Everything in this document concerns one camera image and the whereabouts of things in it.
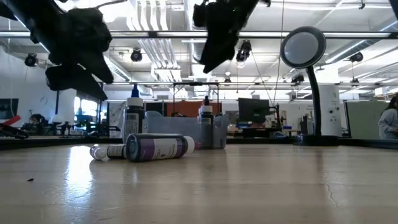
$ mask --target paint bottle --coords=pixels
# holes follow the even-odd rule
[[[139,98],[137,85],[131,91],[131,97],[127,99],[127,108],[124,110],[123,122],[123,143],[126,142],[129,134],[142,133],[145,124],[144,101]]]
[[[205,96],[202,106],[200,107],[200,122],[202,124],[213,124],[213,107],[210,106],[209,97]]]
[[[126,141],[126,155],[130,162],[178,159],[191,154],[194,149],[194,140],[180,134],[130,134]]]
[[[95,144],[90,148],[90,155],[95,160],[109,159],[125,159],[126,150],[124,144],[110,145],[108,147],[99,146]]]
[[[205,96],[200,107],[200,142],[203,149],[213,148],[213,123],[213,107],[210,106],[209,97]]]

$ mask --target dropper bottle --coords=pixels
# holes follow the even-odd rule
[[[127,107],[124,110],[123,142],[126,142],[130,134],[142,133],[145,127],[144,100],[139,98],[137,84],[131,91],[131,97],[127,99]]]

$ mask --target red wall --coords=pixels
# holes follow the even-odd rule
[[[217,114],[217,103],[210,103],[213,107],[213,114]],[[187,101],[180,101],[175,102],[175,112],[179,112],[189,118],[196,118],[198,116],[198,110],[201,106],[201,102],[187,102]],[[173,103],[167,103],[167,116],[171,116],[173,113]]]

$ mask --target lamp base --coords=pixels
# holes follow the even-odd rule
[[[301,134],[293,139],[295,146],[338,146],[338,136],[316,136]]]

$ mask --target purple label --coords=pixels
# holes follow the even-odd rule
[[[140,161],[174,159],[183,156],[181,139],[141,139]]]

